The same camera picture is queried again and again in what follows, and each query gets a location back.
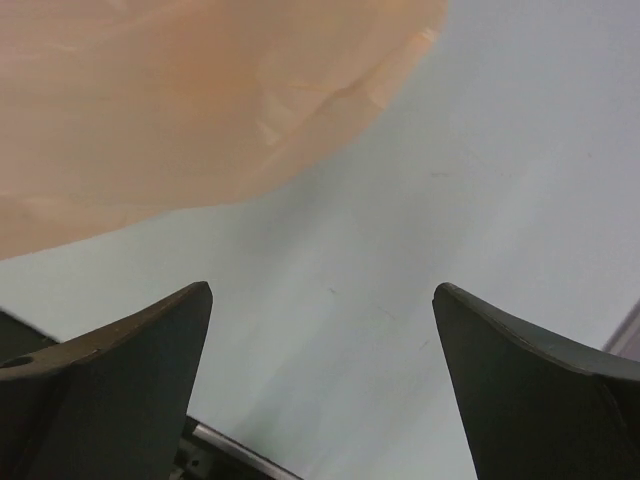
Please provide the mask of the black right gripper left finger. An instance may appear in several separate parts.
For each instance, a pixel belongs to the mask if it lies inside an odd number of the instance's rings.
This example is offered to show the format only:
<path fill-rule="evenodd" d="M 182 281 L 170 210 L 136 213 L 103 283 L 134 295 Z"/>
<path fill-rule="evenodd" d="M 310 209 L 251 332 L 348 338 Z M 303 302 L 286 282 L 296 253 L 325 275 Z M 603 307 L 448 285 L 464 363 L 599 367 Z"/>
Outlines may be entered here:
<path fill-rule="evenodd" d="M 5 479 L 166 479 L 210 321 L 193 283 L 64 342 L 1 316 Z"/>

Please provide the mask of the translucent peach plastic bag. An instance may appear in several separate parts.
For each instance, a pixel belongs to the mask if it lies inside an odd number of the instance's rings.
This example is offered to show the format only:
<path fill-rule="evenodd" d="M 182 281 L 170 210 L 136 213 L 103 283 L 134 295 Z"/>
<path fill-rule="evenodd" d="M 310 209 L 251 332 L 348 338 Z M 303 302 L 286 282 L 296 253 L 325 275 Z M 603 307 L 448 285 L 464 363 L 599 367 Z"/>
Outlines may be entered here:
<path fill-rule="evenodd" d="M 353 140 L 443 1 L 5 1 L 1 255 L 235 203 Z"/>

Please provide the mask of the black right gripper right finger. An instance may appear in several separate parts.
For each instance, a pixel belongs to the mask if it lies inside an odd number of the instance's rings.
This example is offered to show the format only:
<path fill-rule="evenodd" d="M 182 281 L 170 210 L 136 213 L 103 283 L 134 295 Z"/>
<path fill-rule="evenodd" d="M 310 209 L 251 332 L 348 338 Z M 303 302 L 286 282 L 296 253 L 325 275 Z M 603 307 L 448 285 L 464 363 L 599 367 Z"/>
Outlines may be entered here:
<path fill-rule="evenodd" d="M 478 478 L 638 478 L 638 362 L 450 283 L 433 310 Z"/>

